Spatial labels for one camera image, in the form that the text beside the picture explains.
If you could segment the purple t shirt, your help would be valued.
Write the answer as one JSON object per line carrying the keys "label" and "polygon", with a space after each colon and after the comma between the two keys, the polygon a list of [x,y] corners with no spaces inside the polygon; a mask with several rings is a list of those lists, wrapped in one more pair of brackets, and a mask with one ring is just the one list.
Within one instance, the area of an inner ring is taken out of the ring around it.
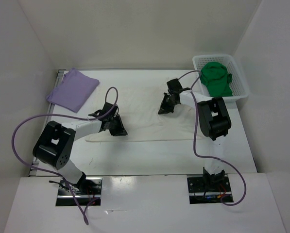
{"label": "purple t shirt", "polygon": [[63,76],[61,83],[52,90],[46,100],[77,113],[99,84],[99,80],[73,68]]}

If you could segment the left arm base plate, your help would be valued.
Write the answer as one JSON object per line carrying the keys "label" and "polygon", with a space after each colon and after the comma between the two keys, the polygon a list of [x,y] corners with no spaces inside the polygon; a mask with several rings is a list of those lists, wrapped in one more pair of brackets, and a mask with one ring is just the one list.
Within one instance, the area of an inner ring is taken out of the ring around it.
{"label": "left arm base plate", "polygon": [[[71,187],[75,198],[82,207],[100,206],[102,199],[102,177],[87,177],[86,180],[88,187],[85,187],[83,190],[80,190],[75,186]],[[63,179],[61,179],[60,182],[50,182],[58,185],[55,206],[76,206],[76,202],[74,201],[74,198]]]}

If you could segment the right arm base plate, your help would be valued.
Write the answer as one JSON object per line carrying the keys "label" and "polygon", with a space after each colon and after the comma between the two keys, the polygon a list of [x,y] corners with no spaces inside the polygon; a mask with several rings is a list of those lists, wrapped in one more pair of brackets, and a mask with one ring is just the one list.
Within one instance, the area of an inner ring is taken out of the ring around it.
{"label": "right arm base plate", "polygon": [[228,176],[212,187],[206,187],[201,175],[187,176],[190,204],[220,203],[221,198],[226,203],[233,203],[233,196]]}

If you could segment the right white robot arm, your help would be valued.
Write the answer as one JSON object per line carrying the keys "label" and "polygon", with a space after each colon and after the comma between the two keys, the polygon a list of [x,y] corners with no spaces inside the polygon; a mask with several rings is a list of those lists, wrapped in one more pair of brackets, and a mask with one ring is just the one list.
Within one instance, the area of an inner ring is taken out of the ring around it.
{"label": "right white robot arm", "polygon": [[[223,98],[211,98],[197,93],[189,88],[175,92],[164,93],[158,114],[168,114],[174,111],[178,104],[187,105],[196,112],[193,137],[193,152],[198,158],[205,159],[202,183],[204,190],[213,191],[224,180],[225,171],[222,167],[224,141],[231,128],[231,119]],[[199,155],[197,152],[197,130],[203,136],[211,139],[209,155]]]}

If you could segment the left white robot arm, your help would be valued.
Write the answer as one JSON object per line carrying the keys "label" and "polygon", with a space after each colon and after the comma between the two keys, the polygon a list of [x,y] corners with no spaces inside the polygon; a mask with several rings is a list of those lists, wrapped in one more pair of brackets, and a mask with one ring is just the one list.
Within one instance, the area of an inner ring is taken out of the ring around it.
{"label": "left white robot arm", "polygon": [[50,165],[69,183],[75,194],[81,194],[93,187],[86,175],[71,161],[74,141],[90,134],[109,131],[112,136],[127,136],[120,115],[99,120],[78,120],[60,124],[50,121],[44,128],[34,149],[33,156]]}

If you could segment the white t shirt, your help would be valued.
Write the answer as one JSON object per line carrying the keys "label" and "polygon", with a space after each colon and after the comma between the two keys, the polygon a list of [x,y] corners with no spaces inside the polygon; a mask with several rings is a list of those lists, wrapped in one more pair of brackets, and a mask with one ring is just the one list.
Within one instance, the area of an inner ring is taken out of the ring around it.
{"label": "white t shirt", "polygon": [[173,113],[160,115],[158,110],[165,89],[160,86],[118,88],[110,91],[108,101],[117,100],[119,115],[127,136],[112,136],[109,131],[91,134],[86,142],[142,142],[192,140],[195,111],[186,105],[177,105]]}

